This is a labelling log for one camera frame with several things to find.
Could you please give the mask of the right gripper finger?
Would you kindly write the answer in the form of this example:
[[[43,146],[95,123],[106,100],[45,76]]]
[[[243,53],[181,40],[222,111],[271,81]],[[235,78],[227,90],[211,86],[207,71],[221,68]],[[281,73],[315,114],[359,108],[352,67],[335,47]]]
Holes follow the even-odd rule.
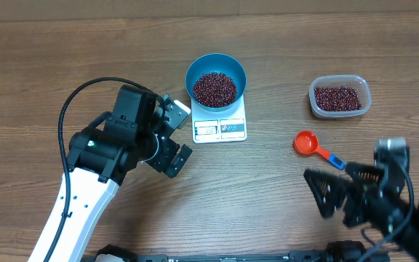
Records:
[[[350,186],[349,180],[310,169],[305,170],[303,176],[323,218],[331,217],[337,209],[342,207]]]
[[[352,181],[362,184],[370,184],[379,186],[384,178],[385,171],[367,164],[360,164],[357,162],[349,162],[345,165],[345,172]]]

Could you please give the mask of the red measuring scoop blue handle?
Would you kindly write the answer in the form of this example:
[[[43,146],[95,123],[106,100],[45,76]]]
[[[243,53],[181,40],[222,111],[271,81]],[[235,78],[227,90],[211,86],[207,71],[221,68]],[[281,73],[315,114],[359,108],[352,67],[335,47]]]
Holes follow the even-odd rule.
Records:
[[[345,168],[346,164],[344,161],[320,146],[319,139],[312,131],[304,130],[299,132],[295,136],[292,145],[293,148],[301,155],[307,156],[318,154],[337,169],[343,170]]]

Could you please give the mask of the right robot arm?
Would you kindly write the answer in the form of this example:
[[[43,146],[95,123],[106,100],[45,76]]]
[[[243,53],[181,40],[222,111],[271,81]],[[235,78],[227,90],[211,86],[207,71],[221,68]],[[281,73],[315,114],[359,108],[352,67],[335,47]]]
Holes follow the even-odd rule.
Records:
[[[387,242],[394,242],[419,261],[419,205],[404,201],[390,188],[387,167],[350,162],[345,179],[318,170],[305,170],[304,178],[323,218],[338,209],[347,227],[370,223]]]

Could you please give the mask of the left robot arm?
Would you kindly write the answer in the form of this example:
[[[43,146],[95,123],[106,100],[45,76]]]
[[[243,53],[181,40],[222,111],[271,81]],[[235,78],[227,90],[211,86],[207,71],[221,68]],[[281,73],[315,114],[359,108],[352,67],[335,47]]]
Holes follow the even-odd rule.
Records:
[[[30,261],[80,261],[100,216],[138,163],[175,177],[192,150],[170,136],[190,114],[169,95],[123,85],[113,110],[71,138],[67,170]]]

